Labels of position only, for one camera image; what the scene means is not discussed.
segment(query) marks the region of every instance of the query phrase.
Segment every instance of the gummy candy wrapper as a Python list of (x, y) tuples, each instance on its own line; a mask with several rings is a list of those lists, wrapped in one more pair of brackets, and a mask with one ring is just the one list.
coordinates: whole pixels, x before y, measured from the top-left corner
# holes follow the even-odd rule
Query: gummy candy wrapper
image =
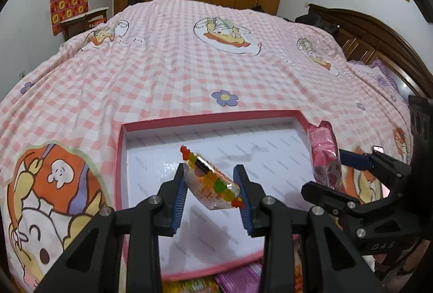
[(181, 147), (185, 183), (191, 193), (209, 210), (243, 208), (240, 188), (201, 155)]
[(331, 123), (322, 121), (319, 127), (308, 124), (311, 143), (311, 164), (317, 183), (342, 191), (341, 160)]

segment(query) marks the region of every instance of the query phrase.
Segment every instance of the wooden headboard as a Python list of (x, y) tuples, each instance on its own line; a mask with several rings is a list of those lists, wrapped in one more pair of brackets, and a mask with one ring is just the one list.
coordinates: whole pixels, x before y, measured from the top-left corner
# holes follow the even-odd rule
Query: wooden headboard
[(349, 9), (310, 4), (309, 13), (340, 26), (336, 40), (347, 60), (371, 64), (379, 59), (406, 101), (408, 95), (433, 98), (433, 75), (415, 50), (392, 28), (370, 15)]

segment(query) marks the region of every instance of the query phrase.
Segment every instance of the pink checkered bedspread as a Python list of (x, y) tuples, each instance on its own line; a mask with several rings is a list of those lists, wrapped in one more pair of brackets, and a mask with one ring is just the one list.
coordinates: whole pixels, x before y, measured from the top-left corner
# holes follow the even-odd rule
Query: pink checkered bedspread
[[(379, 69), (348, 63), (317, 28), (155, 0), (73, 37), (0, 104), (0, 197), (12, 272), (33, 290), (99, 207), (113, 205), (123, 123), (267, 109), (330, 121), (340, 148), (361, 153), (378, 145), (410, 160), (403, 99)], [(345, 168), (343, 176), (348, 193), (363, 201), (380, 196), (368, 172)], [(82, 197), (80, 184), (87, 184)]]

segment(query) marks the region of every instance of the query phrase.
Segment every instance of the pink snack package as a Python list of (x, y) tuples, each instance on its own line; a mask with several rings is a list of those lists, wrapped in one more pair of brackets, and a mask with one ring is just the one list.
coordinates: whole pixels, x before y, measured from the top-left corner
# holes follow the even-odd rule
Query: pink snack package
[(308, 138), (314, 179), (321, 185), (341, 191), (341, 160), (331, 123), (322, 121), (319, 127), (309, 123)]

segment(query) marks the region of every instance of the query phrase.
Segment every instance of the purple snack package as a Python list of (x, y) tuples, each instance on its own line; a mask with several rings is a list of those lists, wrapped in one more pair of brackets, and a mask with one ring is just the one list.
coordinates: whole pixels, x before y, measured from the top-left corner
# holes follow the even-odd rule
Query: purple snack package
[(252, 263), (215, 276), (224, 293), (257, 293), (261, 264)]

